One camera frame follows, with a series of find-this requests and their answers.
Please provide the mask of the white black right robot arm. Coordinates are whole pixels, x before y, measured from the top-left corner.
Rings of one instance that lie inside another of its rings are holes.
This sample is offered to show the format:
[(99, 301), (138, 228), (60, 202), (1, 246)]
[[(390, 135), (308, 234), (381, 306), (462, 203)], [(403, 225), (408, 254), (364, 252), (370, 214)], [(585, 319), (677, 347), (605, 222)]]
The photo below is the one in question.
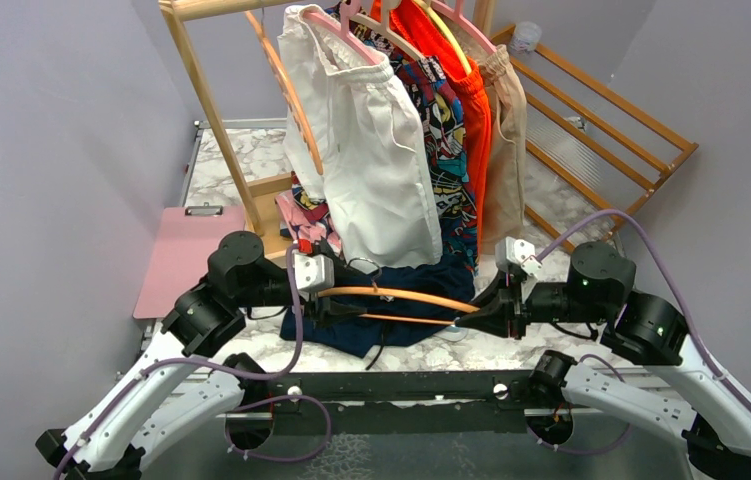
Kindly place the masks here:
[(498, 272), (457, 325), (519, 339), (531, 324), (600, 324), (602, 346), (666, 382), (666, 398), (602, 374), (555, 350), (528, 380), (538, 405), (594, 408), (683, 446), (712, 479), (751, 479), (751, 395), (698, 347), (685, 316), (636, 290), (636, 266), (600, 241), (581, 244), (562, 282), (540, 282), (540, 261), (523, 240), (496, 248)]

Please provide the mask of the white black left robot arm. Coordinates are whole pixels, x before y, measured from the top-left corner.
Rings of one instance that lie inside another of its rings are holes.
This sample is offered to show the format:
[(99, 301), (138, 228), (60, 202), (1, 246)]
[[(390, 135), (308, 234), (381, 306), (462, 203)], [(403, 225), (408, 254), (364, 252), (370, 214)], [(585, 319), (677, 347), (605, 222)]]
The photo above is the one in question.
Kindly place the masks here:
[[(303, 349), (303, 316), (319, 293), (365, 270), (332, 249), (286, 252), (269, 260), (249, 231), (226, 235), (208, 257), (207, 272), (177, 298), (160, 331), (116, 386), (85, 416), (36, 441), (56, 479), (139, 479), (164, 452), (211, 418), (236, 408), (269, 405), (267, 384), (291, 372)], [(288, 364), (269, 373), (248, 355), (225, 364), (213, 357), (246, 326), (253, 307), (288, 307), (295, 346)]]

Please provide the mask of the navy blue shorts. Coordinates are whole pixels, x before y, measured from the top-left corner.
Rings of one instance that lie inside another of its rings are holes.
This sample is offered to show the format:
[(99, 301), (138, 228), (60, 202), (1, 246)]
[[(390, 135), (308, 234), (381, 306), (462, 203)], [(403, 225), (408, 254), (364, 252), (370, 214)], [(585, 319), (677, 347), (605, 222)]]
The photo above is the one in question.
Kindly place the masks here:
[[(326, 274), (339, 287), (377, 287), (415, 291), (447, 298), (461, 303), (475, 296), (474, 275), (459, 256), (445, 254), (437, 264), (419, 267), (384, 267), (370, 275), (359, 268), (367, 263), (355, 262), (353, 267), (342, 261), (324, 258)], [(319, 316), (303, 315), (302, 338), (305, 342), (321, 344), (340, 352), (363, 358), (371, 348), (409, 347), (427, 339), (445, 328), (433, 322), (451, 321), (459, 314), (453, 309), (421, 301), (389, 299), (371, 295), (335, 295), (330, 298), (334, 306), (364, 309), (360, 315), (333, 316), (327, 325), (318, 324)]]

